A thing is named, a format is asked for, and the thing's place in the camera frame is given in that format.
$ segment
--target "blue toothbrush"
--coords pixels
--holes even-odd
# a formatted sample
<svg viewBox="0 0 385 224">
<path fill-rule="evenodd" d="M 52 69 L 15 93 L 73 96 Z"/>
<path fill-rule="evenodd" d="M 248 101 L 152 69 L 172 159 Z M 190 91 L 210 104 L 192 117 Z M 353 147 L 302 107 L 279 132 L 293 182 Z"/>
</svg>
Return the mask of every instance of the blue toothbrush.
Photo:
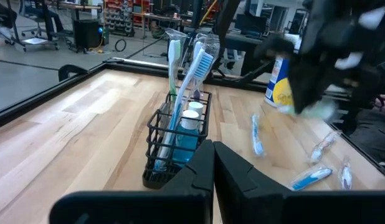
<svg viewBox="0 0 385 224">
<path fill-rule="evenodd" d="M 320 169 L 307 177 L 303 178 L 302 180 L 298 181 L 296 184 L 292 186 L 293 190 L 301 190 L 304 189 L 305 187 L 309 186 L 310 184 L 313 184 L 321 179 L 324 179 L 325 177 L 328 177 L 329 175 L 332 174 L 332 170 L 325 168 L 325 169 Z"/>
<path fill-rule="evenodd" d="M 183 83 L 181 84 L 178 96 L 176 98 L 176 102 L 174 104 L 174 110 L 170 120 L 169 130 L 172 130 L 172 131 L 176 130 L 178 121 L 180 119 L 180 114 L 183 108 L 182 105 L 183 105 L 184 92 L 186 91 L 188 84 L 193 78 L 195 78 L 197 82 L 194 88 L 192 88 L 192 90 L 193 91 L 196 90 L 197 86 L 203 82 L 209 69 L 211 69 L 212 61 L 213 61 L 213 56 L 206 53 L 204 49 L 201 49 L 197 54 L 197 57 L 192 62 L 187 72 L 187 75 L 184 78 Z M 173 133 L 169 133 L 169 132 L 165 133 L 164 144 L 167 144 L 167 145 L 172 144 L 173 139 L 174 139 Z M 159 151 L 158 157 L 167 159 L 169 157 L 169 152 L 170 152 L 169 147 L 163 146 Z M 154 170 L 164 171 L 165 161 L 156 160 L 154 165 Z"/>
</svg>

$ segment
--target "black cable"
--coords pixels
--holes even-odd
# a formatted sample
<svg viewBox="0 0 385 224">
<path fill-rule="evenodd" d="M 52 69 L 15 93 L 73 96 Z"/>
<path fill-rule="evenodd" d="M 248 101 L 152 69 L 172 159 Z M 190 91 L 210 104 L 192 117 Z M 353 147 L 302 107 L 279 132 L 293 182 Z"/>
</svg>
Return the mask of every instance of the black cable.
<svg viewBox="0 0 385 224">
<path fill-rule="evenodd" d="M 122 49 L 118 49 L 118 44 L 119 44 L 120 42 L 124 42 L 124 43 L 125 43 Z M 115 42 L 115 50 L 116 50 L 117 52 L 122 52 L 122 51 L 124 51 L 125 49 L 126 49 L 126 41 L 125 41 L 124 39 L 119 39 L 119 40 L 117 40 L 117 41 Z"/>
</svg>

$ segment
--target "black metal frame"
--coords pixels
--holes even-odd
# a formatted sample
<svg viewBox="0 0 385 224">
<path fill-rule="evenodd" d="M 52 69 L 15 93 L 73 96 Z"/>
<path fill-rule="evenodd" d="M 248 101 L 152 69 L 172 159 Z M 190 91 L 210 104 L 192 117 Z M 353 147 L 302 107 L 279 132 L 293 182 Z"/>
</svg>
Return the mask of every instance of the black metal frame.
<svg viewBox="0 0 385 224">
<path fill-rule="evenodd" d="M 49 101 L 50 99 L 56 97 L 57 95 L 63 93 L 64 91 L 72 88 L 79 83 L 93 77 L 99 72 L 110 69 L 110 70 L 119 70 L 124 72 L 133 72 L 140 73 L 144 75 L 152 75 L 156 77 L 168 77 L 168 67 L 165 65 L 158 64 L 149 64 L 145 62 L 136 62 L 132 60 L 122 59 L 122 58 L 110 58 L 100 65 L 91 68 L 87 73 L 76 74 L 59 84 L 48 88 L 40 93 L 36 93 L 24 100 L 18 101 L 13 105 L 10 105 L 2 110 L 0 110 L 0 127 L 9 123 L 10 121 L 20 117 L 21 115 L 27 113 L 30 110 L 40 106 L 41 104 Z M 182 70 L 178 71 L 178 78 L 182 80 L 184 75 L 182 74 Z M 205 84 L 208 85 L 217 85 L 224 86 L 229 88 L 238 88 L 242 90 L 250 90 L 257 91 L 261 93 L 265 93 L 267 89 L 267 83 L 252 81 L 249 83 L 238 83 L 233 80 L 229 80 L 224 78 L 222 75 L 213 75 L 210 79 L 204 81 Z M 326 97 L 334 98 L 340 101 L 349 101 L 348 96 L 342 93 L 326 93 Z M 333 129 L 337 129 L 334 124 L 328 123 Z M 355 143 L 353 143 L 349 137 L 342 134 L 342 138 L 347 141 L 353 148 L 355 148 L 362 156 L 367 158 L 367 160 L 379 170 L 382 174 L 385 175 L 385 168 L 381 167 L 374 159 L 369 157 L 367 153 L 365 153 L 360 147 L 358 147 Z"/>
</svg>

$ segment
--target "storage rack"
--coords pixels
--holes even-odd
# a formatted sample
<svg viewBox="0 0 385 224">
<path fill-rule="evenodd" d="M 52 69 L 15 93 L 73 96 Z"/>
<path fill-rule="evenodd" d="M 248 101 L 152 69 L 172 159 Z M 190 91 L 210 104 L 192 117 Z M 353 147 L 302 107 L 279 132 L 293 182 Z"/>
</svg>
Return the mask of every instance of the storage rack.
<svg viewBox="0 0 385 224">
<path fill-rule="evenodd" d="M 133 37 L 133 0 L 106 0 L 105 24 L 111 33 Z"/>
</svg>

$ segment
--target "office chair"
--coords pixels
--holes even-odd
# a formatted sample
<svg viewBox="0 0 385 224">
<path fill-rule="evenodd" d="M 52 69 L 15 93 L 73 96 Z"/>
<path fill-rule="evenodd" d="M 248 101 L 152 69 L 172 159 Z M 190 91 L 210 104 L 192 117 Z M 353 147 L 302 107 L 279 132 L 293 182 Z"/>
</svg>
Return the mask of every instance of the office chair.
<svg viewBox="0 0 385 224">
<path fill-rule="evenodd" d="M 19 15 L 20 16 L 23 16 L 25 18 L 28 18 L 32 21 L 35 21 L 37 23 L 37 28 L 33 28 L 33 29 L 29 29 L 29 30 L 23 30 L 21 32 L 21 35 L 23 37 L 25 37 L 25 33 L 26 32 L 31 32 L 32 35 L 35 35 L 35 37 L 37 37 L 38 35 L 42 35 L 42 32 L 46 32 L 45 29 L 42 29 L 40 28 L 40 22 L 45 22 L 44 18 L 43 17 L 39 17 L 37 15 L 33 15 L 33 14 L 28 14 L 26 13 L 26 6 L 27 4 L 30 4 L 28 5 L 28 7 L 33 7 L 35 9 L 41 9 L 41 5 L 39 4 L 38 0 L 20 0 L 19 2 Z"/>
<path fill-rule="evenodd" d="M 7 15 L 0 14 L 0 21 L 3 21 L 3 20 L 4 20 L 3 18 L 7 18 Z M 0 38 L 1 38 L 1 39 L 4 39 L 4 42 L 5 42 L 6 44 L 11 44 L 11 45 L 14 45 L 14 44 L 15 44 L 14 41 L 8 39 L 7 37 L 5 37 L 4 35 L 2 35 L 1 33 L 0 33 Z"/>
</svg>

